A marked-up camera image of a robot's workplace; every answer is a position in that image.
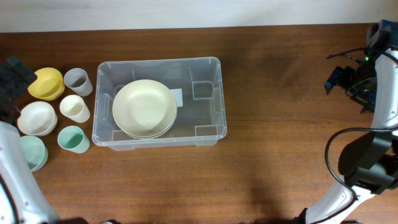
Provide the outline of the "yellow bowl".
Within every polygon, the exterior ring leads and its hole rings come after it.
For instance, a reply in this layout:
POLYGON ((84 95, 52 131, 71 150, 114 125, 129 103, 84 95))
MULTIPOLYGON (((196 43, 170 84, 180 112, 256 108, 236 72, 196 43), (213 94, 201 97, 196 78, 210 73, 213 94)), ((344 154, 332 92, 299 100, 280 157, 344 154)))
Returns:
POLYGON ((63 76, 55 68, 46 67, 34 72, 37 76, 28 87, 28 92, 35 98, 45 101, 56 100, 65 91, 63 76))

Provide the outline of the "white bowl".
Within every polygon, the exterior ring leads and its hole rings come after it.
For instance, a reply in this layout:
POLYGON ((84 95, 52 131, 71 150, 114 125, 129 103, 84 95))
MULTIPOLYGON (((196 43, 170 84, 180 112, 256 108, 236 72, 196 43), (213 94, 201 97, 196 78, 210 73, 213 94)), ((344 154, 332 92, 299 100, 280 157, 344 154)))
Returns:
POLYGON ((17 127, 26 135, 45 136, 55 129, 57 122, 53 106, 44 101, 36 101, 21 110, 17 127))

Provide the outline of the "mint green bowl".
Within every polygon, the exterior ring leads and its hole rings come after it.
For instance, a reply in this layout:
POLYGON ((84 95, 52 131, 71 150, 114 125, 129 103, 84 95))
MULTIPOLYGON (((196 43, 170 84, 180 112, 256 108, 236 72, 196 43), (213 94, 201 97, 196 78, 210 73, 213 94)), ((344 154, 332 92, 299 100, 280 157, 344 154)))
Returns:
POLYGON ((43 141, 37 136, 23 136, 20 137, 20 142, 30 171, 43 168, 49 156, 43 141))

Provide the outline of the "cream plate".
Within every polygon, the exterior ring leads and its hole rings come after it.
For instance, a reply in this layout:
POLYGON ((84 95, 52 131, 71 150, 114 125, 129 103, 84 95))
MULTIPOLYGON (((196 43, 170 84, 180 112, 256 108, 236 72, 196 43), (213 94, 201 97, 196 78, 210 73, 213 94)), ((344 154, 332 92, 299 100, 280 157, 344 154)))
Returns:
POLYGON ((172 92, 160 82, 137 80, 120 89, 113 101, 118 127, 134 136, 152 136, 173 120, 177 104, 172 92))
POLYGON ((124 134, 126 134, 127 136, 130 136, 130 137, 136 138, 136 139, 154 139, 154 138, 160 137, 161 135, 163 135, 163 134, 165 134, 167 131, 169 131, 169 129, 173 126, 173 124, 174 124, 174 122, 175 122, 175 120, 176 120, 176 118, 177 118, 177 115, 178 115, 178 110, 176 111, 175 116, 174 116, 172 122, 171 122, 163 131, 161 131, 161 132, 158 133, 158 134, 152 135, 152 136, 146 136, 146 137, 142 137, 142 136, 141 136, 141 137, 140 137, 140 136, 134 136, 134 135, 129 134, 129 133, 125 132, 125 131, 123 131, 123 132, 124 132, 124 134))

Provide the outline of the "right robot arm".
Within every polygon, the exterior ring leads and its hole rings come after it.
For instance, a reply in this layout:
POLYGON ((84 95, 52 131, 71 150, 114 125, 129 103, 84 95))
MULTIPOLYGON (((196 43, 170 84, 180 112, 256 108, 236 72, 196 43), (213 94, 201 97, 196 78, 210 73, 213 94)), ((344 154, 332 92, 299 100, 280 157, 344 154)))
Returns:
POLYGON ((381 20, 372 25, 360 50, 365 58, 356 60, 358 68, 336 67, 324 87, 326 92, 335 86, 344 89, 363 112, 372 112, 371 127, 342 129, 330 137, 325 163, 335 183, 315 205, 304 208, 295 223, 344 223, 363 202, 397 188, 397 23, 381 20), (330 146, 350 132, 363 136, 344 147, 334 172, 330 146))

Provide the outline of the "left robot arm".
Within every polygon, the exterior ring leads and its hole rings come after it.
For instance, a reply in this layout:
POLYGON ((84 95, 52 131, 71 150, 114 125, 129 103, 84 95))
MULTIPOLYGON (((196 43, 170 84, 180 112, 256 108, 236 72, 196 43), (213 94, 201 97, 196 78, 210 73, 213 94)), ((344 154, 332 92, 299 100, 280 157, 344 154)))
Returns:
POLYGON ((1 62, 1 223, 57 223, 22 151, 16 100, 37 79, 17 57, 1 62))

